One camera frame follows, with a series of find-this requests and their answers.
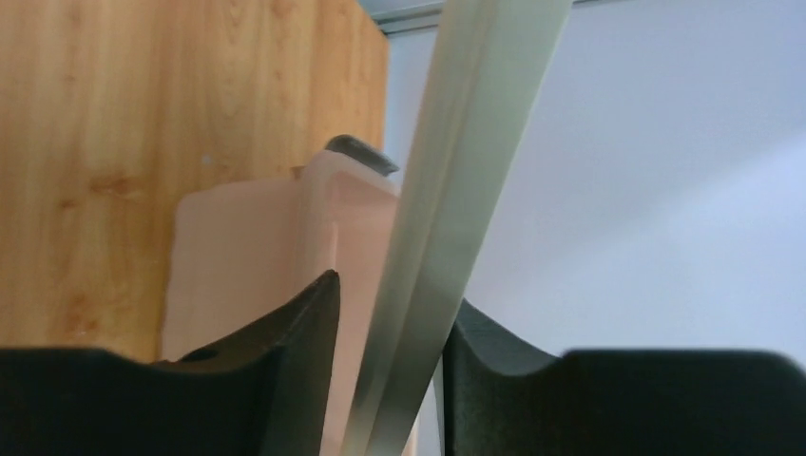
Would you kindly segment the white bin lid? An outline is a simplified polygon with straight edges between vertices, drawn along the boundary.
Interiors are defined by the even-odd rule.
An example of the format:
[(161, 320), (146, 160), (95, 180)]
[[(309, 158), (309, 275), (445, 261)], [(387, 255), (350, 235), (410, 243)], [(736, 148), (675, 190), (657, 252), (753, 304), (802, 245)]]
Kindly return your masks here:
[(445, 4), (343, 454), (407, 444), (570, 10)]

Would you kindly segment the pink plastic bin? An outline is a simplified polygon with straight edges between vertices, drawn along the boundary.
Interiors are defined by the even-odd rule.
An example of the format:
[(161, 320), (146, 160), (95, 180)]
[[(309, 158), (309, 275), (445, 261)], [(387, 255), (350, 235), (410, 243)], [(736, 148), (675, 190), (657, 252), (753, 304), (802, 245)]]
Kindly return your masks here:
[(339, 135), (292, 177), (216, 186), (177, 209), (161, 355), (176, 360), (340, 278), (334, 364), (319, 451), (337, 455), (398, 202), (396, 163)]

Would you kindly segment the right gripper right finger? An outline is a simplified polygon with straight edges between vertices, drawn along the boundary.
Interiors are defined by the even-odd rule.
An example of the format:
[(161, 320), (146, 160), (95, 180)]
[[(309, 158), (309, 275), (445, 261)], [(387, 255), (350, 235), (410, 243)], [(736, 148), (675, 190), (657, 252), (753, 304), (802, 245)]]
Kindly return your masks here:
[(805, 374), (767, 351), (554, 356), (469, 303), (442, 359), (448, 455), (801, 455)]

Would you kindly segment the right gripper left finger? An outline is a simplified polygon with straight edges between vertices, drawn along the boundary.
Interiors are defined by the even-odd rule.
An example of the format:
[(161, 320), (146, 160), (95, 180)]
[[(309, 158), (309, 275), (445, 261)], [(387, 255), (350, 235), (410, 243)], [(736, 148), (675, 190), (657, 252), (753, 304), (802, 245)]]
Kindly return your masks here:
[(181, 359), (100, 349), (1, 352), (5, 455), (316, 455), (339, 322), (338, 274)]

